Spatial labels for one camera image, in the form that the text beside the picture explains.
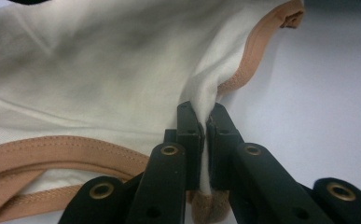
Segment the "tan strap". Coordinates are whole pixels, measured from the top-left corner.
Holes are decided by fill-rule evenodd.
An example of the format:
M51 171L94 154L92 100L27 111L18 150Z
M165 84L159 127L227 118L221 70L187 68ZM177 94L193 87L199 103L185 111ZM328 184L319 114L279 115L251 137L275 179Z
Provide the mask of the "tan strap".
M77 185L15 196L0 209L0 222L63 210L80 188Z
M303 13L302 3L299 0L292 0L276 7L263 17L247 37L237 71L229 80L218 86L218 95L236 91L244 86L256 72L275 31L280 27L296 28L302 20Z
M44 170L35 170L0 176L0 207L43 173Z
M146 168L147 156L85 137L47 136L0 145L0 174L36 164L79 162L112 167L138 175Z
M125 147L85 137L47 136L0 145L0 221L64 209L76 194L76 187L10 200L47 169L87 170L128 180L145 170L147 160L147 156ZM49 205L41 203L44 195Z

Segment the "wrinkled fabric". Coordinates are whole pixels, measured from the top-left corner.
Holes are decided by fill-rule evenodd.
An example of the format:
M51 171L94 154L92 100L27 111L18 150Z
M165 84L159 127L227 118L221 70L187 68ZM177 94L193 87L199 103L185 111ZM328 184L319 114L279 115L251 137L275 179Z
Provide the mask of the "wrinkled fabric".
M0 9L0 144L71 134L149 155L190 100L204 123L245 39L284 0L50 1ZM207 154L201 190L210 193ZM24 192L82 183L48 171Z

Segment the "metal grommet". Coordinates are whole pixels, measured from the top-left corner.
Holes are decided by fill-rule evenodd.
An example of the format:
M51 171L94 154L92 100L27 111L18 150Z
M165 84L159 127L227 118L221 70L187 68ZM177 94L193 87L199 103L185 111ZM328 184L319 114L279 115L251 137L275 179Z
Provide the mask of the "metal grommet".
M110 196L114 191L114 186L109 182L99 183L90 189L90 196L93 199L100 200Z
M178 152L178 150L179 149L177 149L177 147L168 146L168 147L163 147L160 150L160 153L162 153L163 155L172 156L172 155L176 154Z
M247 151L247 153L253 156L258 156L259 154L261 154L261 149L259 149L258 147L245 147L244 149Z
M329 183L327 190L331 195L343 201L351 202L355 200L354 192L339 183Z

